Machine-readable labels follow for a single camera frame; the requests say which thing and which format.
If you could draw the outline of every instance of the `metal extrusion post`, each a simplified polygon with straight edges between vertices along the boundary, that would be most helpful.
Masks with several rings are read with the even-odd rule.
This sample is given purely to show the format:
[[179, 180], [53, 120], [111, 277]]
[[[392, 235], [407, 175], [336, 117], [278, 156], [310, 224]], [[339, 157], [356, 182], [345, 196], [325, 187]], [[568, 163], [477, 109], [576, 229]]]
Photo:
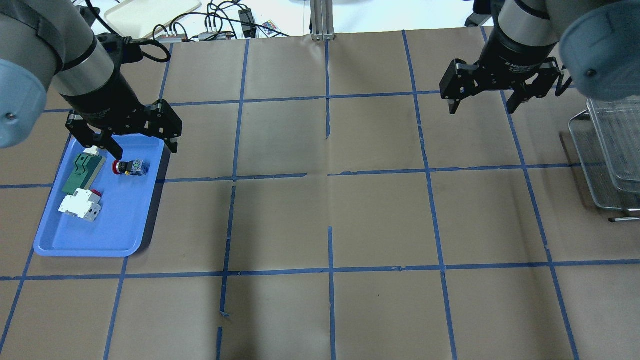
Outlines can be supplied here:
[[310, 0], [311, 37], [315, 41], [333, 40], [333, 0]]

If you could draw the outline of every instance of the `white floor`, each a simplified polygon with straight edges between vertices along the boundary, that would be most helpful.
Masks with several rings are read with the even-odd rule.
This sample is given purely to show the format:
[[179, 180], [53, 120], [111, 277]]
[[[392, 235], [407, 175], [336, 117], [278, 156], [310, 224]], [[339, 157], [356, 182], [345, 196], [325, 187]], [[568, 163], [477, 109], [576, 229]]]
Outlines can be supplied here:
[[[309, 1], [242, 0], [241, 2], [252, 9], [258, 24], [272, 20], [282, 32], [288, 35], [300, 36], [309, 33]], [[118, 5], [115, 0], [92, 0], [92, 3], [103, 13]], [[195, 11], [206, 12], [207, 3], [207, 0], [203, 0], [203, 5]], [[465, 0], [333, 0], [333, 19], [336, 33], [461, 28], [471, 14], [472, 7], [473, 1]], [[233, 19], [238, 19], [235, 8], [228, 9], [227, 14]], [[190, 15], [180, 22], [185, 25], [190, 37], [205, 31], [201, 15]], [[106, 31], [98, 22], [93, 29], [96, 33]], [[239, 24], [236, 24], [236, 29], [240, 32]]]

